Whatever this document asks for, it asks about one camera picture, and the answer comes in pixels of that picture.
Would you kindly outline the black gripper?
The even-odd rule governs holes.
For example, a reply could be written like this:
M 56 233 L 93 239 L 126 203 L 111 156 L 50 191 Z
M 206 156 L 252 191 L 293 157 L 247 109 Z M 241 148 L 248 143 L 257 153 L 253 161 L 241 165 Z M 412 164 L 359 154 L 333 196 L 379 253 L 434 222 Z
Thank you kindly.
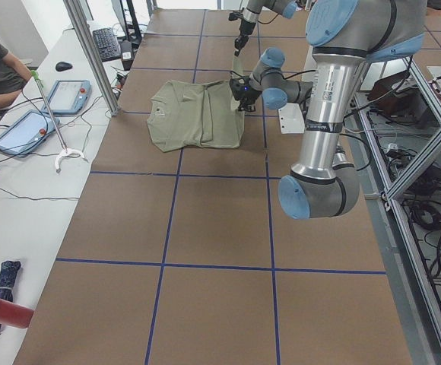
M 249 37 L 252 35 L 252 32 L 254 31 L 255 24 L 249 21 L 246 21 L 244 19 L 241 20 L 239 31 L 239 36 L 234 41 L 234 47 L 235 47 L 235 56 L 239 56 L 241 49 L 244 48 L 244 46 L 247 44 Z
M 256 111 L 255 103 L 259 98 L 259 92 L 257 90 L 242 90 L 236 93 L 236 101 L 239 102 L 239 106 L 236 108 L 240 112 L 253 113 Z

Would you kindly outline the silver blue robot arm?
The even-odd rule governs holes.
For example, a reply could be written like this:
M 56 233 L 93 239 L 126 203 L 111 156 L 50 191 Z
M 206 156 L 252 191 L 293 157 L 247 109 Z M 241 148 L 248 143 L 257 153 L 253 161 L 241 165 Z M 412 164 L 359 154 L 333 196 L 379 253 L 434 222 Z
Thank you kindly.
M 310 9 L 311 7 L 312 1 L 249 0 L 244 8 L 241 7 L 238 11 L 232 11 L 229 14 L 229 21 L 241 20 L 240 34 L 234 41 L 234 55 L 239 56 L 247 44 L 256 24 L 259 22 L 263 8 L 273 11 L 276 16 L 281 15 L 291 19 L 298 9 Z
M 241 111 L 252 110 L 257 99 L 271 110 L 309 104 L 299 159 L 278 186 L 286 215 L 334 217 L 355 206 L 360 184 L 339 135 L 357 69 L 415 54 L 423 45 L 426 13 L 424 1 L 317 1 L 306 24 L 316 62 L 311 82 L 284 77 L 285 56 L 276 47 L 262 53 L 250 75 L 230 81 Z

